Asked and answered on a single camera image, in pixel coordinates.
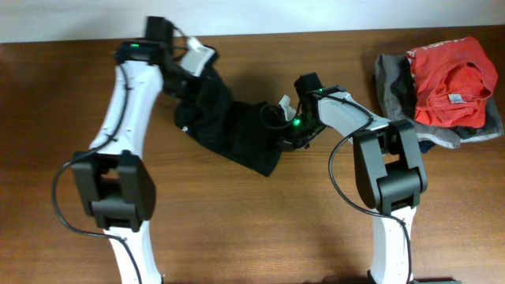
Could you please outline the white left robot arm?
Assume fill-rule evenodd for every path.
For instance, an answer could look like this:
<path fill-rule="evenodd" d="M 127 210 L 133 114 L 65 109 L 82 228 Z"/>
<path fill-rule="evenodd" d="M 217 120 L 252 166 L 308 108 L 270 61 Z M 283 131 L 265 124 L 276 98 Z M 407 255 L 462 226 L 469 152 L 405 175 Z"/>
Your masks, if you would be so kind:
<path fill-rule="evenodd" d="M 86 215 L 109 240 L 123 283 L 161 283 L 150 238 L 155 184 L 143 150 L 152 108 L 161 92 L 178 97 L 193 72 L 175 53 L 178 32 L 164 17 L 150 16 L 144 36 L 114 54 L 115 83 L 99 133 L 70 163 Z"/>

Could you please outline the grey folded garment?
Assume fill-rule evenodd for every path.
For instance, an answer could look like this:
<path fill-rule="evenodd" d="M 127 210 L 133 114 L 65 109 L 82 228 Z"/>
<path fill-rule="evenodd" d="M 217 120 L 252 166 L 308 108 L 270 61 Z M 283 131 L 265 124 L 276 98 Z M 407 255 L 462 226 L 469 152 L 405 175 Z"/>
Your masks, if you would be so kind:
<path fill-rule="evenodd" d="M 493 99 L 485 108 L 484 126 L 478 129 L 469 127 L 441 128 L 423 125 L 414 121 L 417 98 L 410 64 L 404 55 L 381 54 L 376 59 L 374 82 L 376 96 L 383 115 L 391 121 L 406 119 L 412 123 L 423 153 L 434 146 L 457 149 L 464 143 L 483 142 L 504 135 L 502 118 Z"/>

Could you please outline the black polo shirt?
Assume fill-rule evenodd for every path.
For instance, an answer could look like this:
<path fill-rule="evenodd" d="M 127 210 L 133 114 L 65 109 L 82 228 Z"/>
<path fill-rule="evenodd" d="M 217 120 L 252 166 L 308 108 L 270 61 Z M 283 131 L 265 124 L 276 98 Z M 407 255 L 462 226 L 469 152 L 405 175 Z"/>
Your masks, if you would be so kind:
<path fill-rule="evenodd" d="M 213 68 L 188 84 L 174 112 L 174 124 L 198 144 L 268 177 L 276 168 L 280 132 L 265 102 L 237 101 Z"/>

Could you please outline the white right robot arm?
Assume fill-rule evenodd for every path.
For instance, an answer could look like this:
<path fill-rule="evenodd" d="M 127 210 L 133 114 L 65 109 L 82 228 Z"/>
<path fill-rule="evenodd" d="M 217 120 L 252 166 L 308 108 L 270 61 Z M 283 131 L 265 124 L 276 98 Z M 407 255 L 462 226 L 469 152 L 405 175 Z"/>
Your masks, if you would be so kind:
<path fill-rule="evenodd" d="M 294 82 L 299 103 L 286 115 L 279 147 L 308 148 L 325 129 L 342 135 L 328 160 L 331 183 L 355 210 L 372 218 L 370 283 L 412 283 L 411 227 L 428 181 L 417 135 L 407 120 L 380 117 L 357 103 L 339 85 L 325 87 L 316 73 Z M 362 204 L 354 203 L 336 181 L 334 161 L 345 144 L 353 146 L 355 184 Z"/>

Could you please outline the red folded shirt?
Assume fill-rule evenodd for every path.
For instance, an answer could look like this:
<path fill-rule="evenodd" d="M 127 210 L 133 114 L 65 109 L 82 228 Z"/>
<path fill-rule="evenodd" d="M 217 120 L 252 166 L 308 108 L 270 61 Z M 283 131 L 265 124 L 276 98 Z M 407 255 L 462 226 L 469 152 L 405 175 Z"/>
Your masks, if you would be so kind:
<path fill-rule="evenodd" d="M 416 122 L 441 128 L 484 126 L 498 73 L 477 39 L 413 48 L 406 57 L 417 99 Z"/>

